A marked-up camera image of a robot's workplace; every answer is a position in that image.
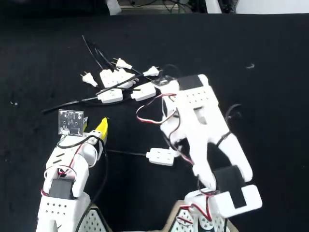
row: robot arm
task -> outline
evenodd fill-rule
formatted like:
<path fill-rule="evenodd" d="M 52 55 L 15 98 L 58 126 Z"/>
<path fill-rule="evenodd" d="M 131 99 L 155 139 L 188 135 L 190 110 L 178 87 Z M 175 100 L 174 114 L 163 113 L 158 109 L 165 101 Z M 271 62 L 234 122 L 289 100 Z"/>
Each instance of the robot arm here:
<path fill-rule="evenodd" d="M 102 141 L 105 143 L 106 139 L 106 118 L 95 130 L 83 133 L 82 137 L 62 136 L 46 164 L 36 232 L 76 230 L 90 204 L 90 198 L 84 192 L 88 169 L 105 152 Z"/>
<path fill-rule="evenodd" d="M 184 138 L 188 140 L 194 175 L 199 177 L 207 191 L 220 191 L 210 198 L 212 213 L 227 218 L 261 207 L 256 186 L 245 185 L 252 179 L 252 169 L 236 136 L 229 131 L 206 76 L 182 77 L 178 81 L 164 80 L 163 77 L 155 84 L 162 93 L 177 94 L 174 99 L 163 98 L 168 114 L 177 108 L 178 115 L 164 122 L 161 130 L 172 144 Z M 179 120 L 180 126 L 174 132 Z M 211 170 L 207 160 L 207 143 L 216 144 L 232 166 Z M 199 195 L 189 196 L 186 201 L 188 205 L 197 203 L 204 208 L 206 205 L 205 198 Z"/>

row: black wire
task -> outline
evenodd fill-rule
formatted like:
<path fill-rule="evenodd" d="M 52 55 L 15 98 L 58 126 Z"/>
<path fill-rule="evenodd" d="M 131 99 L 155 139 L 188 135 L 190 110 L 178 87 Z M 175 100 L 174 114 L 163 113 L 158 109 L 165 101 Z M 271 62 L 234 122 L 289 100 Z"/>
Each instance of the black wire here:
<path fill-rule="evenodd" d="M 175 4 L 179 4 L 179 5 L 182 5 L 182 6 L 187 6 L 186 4 L 180 3 L 180 2 L 179 2 L 180 0 L 177 0 L 177 1 L 174 1 L 174 0 L 167 0 L 167 1 L 173 2 L 173 3 L 175 3 Z"/>
<path fill-rule="evenodd" d="M 124 101 L 128 100 L 128 99 L 131 99 L 131 98 L 127 98 L 127 99 L 123 99 L 122 101 L 116 101 L 116 102 L 111 102 L 111 103 L 94 103 L 94 102 L 90 102 L 91 100 L 94 100 L 94 99 L 98 99 L 97 97 L 93 97 L 93 98 L 87 98 L 87 99 L 81 99 L 80 101 L 71 101 L 71 102 L 68 102 L 68 103 L 64 103 L 64 104 L 61 104 L 61 105 L 57 105 L 57 106 L 54 106 L 52 108 L 49 108 L 49 109 L 44 109 L 41 111 L 42 114 L 47 114 L 47 113 L 50 113 L 54 110 L 58 110 L 62 107 L 65 107 L 65 106 L 69 106 L 69 105 L 74 105 L 74 104 L 78 104 L 78 103 L 87 103 L 87 104 L 92 104 L 92 105 L 97 105 L 97 106 L 108 106 L 108 105 L 115 105 L 115 104 L 120 104 L 120 103 L 123 103 Z"/>
<path fill-rule="evenodd" d="M 224 120 L 225 120 L 225 122 L 227 124 L 227 127 L 229 127 L 228 120 L 229 120 L 229 117 L 230 117 L 230 114 L 231 114 L 232 110 L 234 110 L 236 107 L 239 107 L 239 106 L 241 106 L 241 104 L 234 104 L 230 108 L 228 108 L 228 110 L 227 110 L 227 112 L 226 112 L 226 114 L 224 116 Z"/>
<path fill-rule="evenodd" d="M 147 80 L 149 80 L 150 82 L 154 81 L 153 79 L 149 78 L 148 76 L 145 77 Z"/>
<path fill-rule="evenodd" d="M 108 87 L 108 88 L 105 88 L 105 89 L 101 90 L 100 92 L 96 93 L 96 95 L 101 94 L 101 93 L 104 93 L 104 92 L 106 92 L 106 91 L 108 91 L 108 90 L 111 90 L 112 88 L 118 87 L 118 86 L 120 86 L 120 85 L 123 85 L 123 84 L 125 84 L 125 83 L 127 83 L 127 82 L 129 82 L 129 81 L 132 81 L 132 80 L 134 80 L 134 79 L 137 79 L 137 78 L 139 78 L 139 77 L 141 77 L 141 76 L 143 76 L 143 74 L 139 74 L 139 75 L 133 76 L 133 77 L 131 77 L 131 78 L 129 78 L 129 79 L 123 81 L 123 82 L 120 82 L 120 83 L 118 83 L 118 84 L 116 84 L 116 85 L 114 85 L 114 86 L 111 86 L 111 87 Z"/>
<path fill-rule="evenodd" d="M 125 91 L 140 91 L 140 89 L 135 89 L 135 88 L 122 88 L 122 87 L 116 87 L 116 88 L 125 90 Z"/>
<path fill-rule="evenodd" d="M 178 111 L 178 109 L 176 108 L 176 111 L 177 111 L 177 114 L 178 114 L 178 125 L 177 125 L 177 127 L 174 129 L 174 130 L 172 130 L 171 131 L 171 133 L 169 134 L 169 137 L 168 137 L 168 139 L 169 139 L 169 142 L 170 142 L 170 137 L 172 136 L 172 134 L 176 131 L 176 130 L 178 130 L 178 128 L 180 127 L 180 124 L 181 124 L 181 119 L 180 119 L 180 114 L 179 114 L 179 111 Z"/>
<path fill-rule="evenodd" d="M 100 62 L 97 60 L 97 58 L 95 57 L 95 55 L 93 55 L 93 53 L 92 53 L 92 51 L 91 51 L 91 49 L 90 49 L 90 47 L 89 47 L 89 44 L 88 44 L 87 40 L 85 39 L 85 36 L 82 35 L 82 38 L 83 38 L 83 40 L 84 40 L 84 42 L 85 42 L 85 44 L 86 44 L 86 46 L 87 46 L 87 48 L 88 48 L 88 50 L 89 50 L 91 56 L 92 56 L 92 58 L 96 61 L 96 63 L 97 63 L 97 64 L 100 66 L 100 68 L 103 70 L 102 65 L 101 65 Z"/>
<path fill-rule="evenodd" d="M 177 0 L 177 1 L 171 1 L 171 2 L 173 2 L 174 3 L 174 5 L 172 6 L 172 8 L 171 8 L 171 13 L 173 12 L 173 8 L 175 7 L 175 5 L 177 5 L 178 6 L 178 13 L 180 13 L 180 8 L 179 8 L 179 6 L 180 6 L 180 3 L 179 3 L 179 1 L 180 0 Z"/>
<path fill-rule="evenodd" d="M 105 157 L 105 175 L 104 175 L 104 179 L 102 181 L 102 184 L 100 186 L 100 188 L 98 189 L 97 193 L 95 194 L 95 196 L 93 197 L 92 201 L 90 202 L 90 204 L 88 205 L 88 207 L 85 209 L 83 215 L 81 216 L 81 219 L 79 220 L 78 224 L 77 224 L 77 227 L 75 229 L 75 232 L 78 232 L 82 222 L 83 222 L 83 219 L 86 217 L 86 215 L 88 214 L 90 208 L 91 208 L 91 205 L 98 199 L 98 197 L 100 196 L 102 190 L 104 189 L 104 186 L 106 184 L 106 181 L 107 181 L 107 177 L 108 177 L 108 169 L 109 169 L 109 166 L 108 166 L 108 157 L 107 157 L 107 153 L 106 153 L 106 148 L 105 148 L 105 143 L 104 141 L 101 139 L 101 138 L 98 138 L 96 136 L 88 136 L 88 138 L 90 137 L 94 137 L 94 138 L 97 138 L 99 139 L 101 142 L 102 142 L 102 145 L 103 145 L 103 149 L 104 149 L 104 157 Z"/>
<path fill-rule="evenodd" d="M 227 218 L 224 219 L 224 227 L 223 227 L 223 232 L 226 232 L 227 229 Z"/>
<path fill-rule="evenodd" d="M 130 5 L 131 5 L 132 7 L 138 8 L 138 7 L 141 7 L 141 6 L 148 6 L 148 5 L 151 5 L 151 4 L 155 3 L 157 0 L 153 0 L 153 1 L 149 2 L 149 3 L 142 4 L 142 5 L 138 5 L 138 6 L 134 5 L 130 0 L 127 0 L 127 1 L 130 3 Z"/>
<path fill-rule="evenodd" d="M 181 5 L 181 4 L 178 4 L 178 9 L 179 9 L 179 7 L 181 7 L 182 9 L 183 9 L 183 11 L 185 12 L 185 13 L 187 13 L 187 11 L 185 10 L 185 6 L 186 5 Z"/>
<path fill-rule="evenodd" d="M 136 72 L 137 74 L 141 74 L 139 71 L 137 71 L 136 69 L 134 68 L 131 68 L 132 71 Z"/>
<path fill-rule="evenodd" d="M 78 143 L 71 144 L 71 145 L 68 145 L 68 146 L 61 146 L 60 143 L 61 143 L 63 140 L 59 140 L 58 143 L 57 143 L 57 147 L 59 147 L 59 148 L 61 148 L 61 149 L 72 148 L 72 147 L 78 146 L 78 145 L 80 145 L 80 144 L 83 144 L 84 142 L 86 142 L 86 141 L 87 141 L 88 139 L 90 139 L 90 138 L 96 138 L 96 139 L 98 139 L 99 141 L 101 141 L 102 143 L 104 143 L 104 141 L 103 141 L 101 138 L 99 138 L 99 137 L 97 137 L 97 136 L 95 136 L 95 135 L 89 135 L 88 137 L 84 138 L 83 140 L 79 141 Z"/>
<path fill-rule="evenodd" d="M 95 51 L 98 55 L 100 55 L 104 61 L 108 64 L 108 66 L 110 66 L 113 70 L 118 70 L 107 58 L 106 56 L 101 52 L 101 50 L 98 48 L 97 45 L 95 45 Z"/>
<path fill-rule="evenodd" d="M 168 12 L 172 13 L 172 10 L 168 8 L 168 6 L 166 5 L 166 0 L 162 0 L 163 5 L 165 6 L 165 8 L 167 9 Z"/>
<path fill-rule="evenodd" d="M 162 77 L 163 76 L 163 73 L 164 71 L 166 71 L 166 68 L 167 67 L 172 67 L 173 69 L 175 69 L 178 73 L 178 77 L 181 77 L 182 76 L 182 73 L 180 72 L 180 69 L 176 66 L 176 65 L 173 65 L 173 64 L 166 64 L 164 65 L 162 71 L 160 72 L 160 76 Z"/>
<path fill-rule="evenodd" d="M 162 131 L 162 135 L 163 135 L 163 139 L 164 141 L 167 143 L 167 145 L 171 148 L 173 148 L 172 143 L 169 141 L 168 137 L 164 134 L 164 132 Z"/>
<path fill-rule="evenodd" d="M 229 131 L 228 133 L 222 135 L 221 138 L 219 139 L 219 141 L 217 142 L 216 146 L 219 147 L 220 144 L 223 142 L 223 140 L 226 139 L 230 134 L 232 134 L 231 131 Z"/>
<path fill-rule="evenodd" d="M 118 151 L 112 149 L 106 149 L 107 152 L 117 153 L 117 154 L 127 154 L 127 155 L 134 155 L 134 156 L 146 156 L 145 153 L 136 153 L 136 152 L 129 152 L 129 151 Z"/>

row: black tabletop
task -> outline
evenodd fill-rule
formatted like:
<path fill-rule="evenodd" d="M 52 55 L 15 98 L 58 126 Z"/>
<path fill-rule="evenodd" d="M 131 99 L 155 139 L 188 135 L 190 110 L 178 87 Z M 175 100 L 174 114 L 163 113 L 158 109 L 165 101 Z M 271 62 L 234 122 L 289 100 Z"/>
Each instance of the black tabletop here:
<path fill-rule="evenodd" d="M 57 112 L 40 111 L 96 90 L 80 74 L 100 69 L 84 34 L 110 57 L 136 69 L 177 65 L 182 75 L 205 74 L 222 112 L 241 103 L 231 127 L 253 169 L 263 207 L 231 218 L 240 231 L 305 230 L 308 175 L 309 15 L 139 15 L 0 22 L 0 204 L 3 231 L 35 230 L 45 164 L 59 139 Z M 109 117 L 107 147 L 147 152 L 167 147 L 156 125 L 136 120 L 141 102 L 76 105 L 88 130 Z M 159 119 L 160 101 L 148 116 Z M 210 146 L 213 168 L 221 154 Z M 97 205 L 114 231 L 161 229 L 176 202 L 196 190 L 191 167 L 109 154 L 109 178 Z M 90 170 L 94 196 L 104 165 Z"/>

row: black pad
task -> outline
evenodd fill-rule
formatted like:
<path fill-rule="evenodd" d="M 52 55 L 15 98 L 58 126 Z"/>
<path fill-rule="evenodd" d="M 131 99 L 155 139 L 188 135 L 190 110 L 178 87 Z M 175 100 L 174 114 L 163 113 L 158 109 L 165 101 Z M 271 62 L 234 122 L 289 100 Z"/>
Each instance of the black pad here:
<path fill-rule="evenodd" d="M 49 190 L 49 196 L 62 199 L 72 199 L 73 180 L 69 179 L 54 179 Z"/>
<path fill-rule="evenodd" d="M 230 192 L 236 209 L 247 205 L 241 191 L 245 182 L 237 166 L 221 168 L 214 171 L 213 174 L 217 180 L 217 189 L 220 192 Z"/>
<path fill-rule="evenodd" d="M 198 75 L 184 76 L 178 79 L 178 83 L 180 86 L 180 90 L 187 90 L 203 86 Z"/>

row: yellow tip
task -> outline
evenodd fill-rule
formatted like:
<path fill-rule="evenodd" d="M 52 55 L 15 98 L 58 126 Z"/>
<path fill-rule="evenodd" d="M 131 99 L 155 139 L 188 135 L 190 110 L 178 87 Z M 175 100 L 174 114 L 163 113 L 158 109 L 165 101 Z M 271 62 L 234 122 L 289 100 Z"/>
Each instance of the yellow tip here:
<path fill-rule="evenodd" d="M 102 133 L 102 140 L 105 140 L 107 137 L 107 128 L 108 128 L 108 123 L 107 123 L 107 118 L 103 118 L 101 123 L 97 126 L 96 131 L 100 131 Z"/>

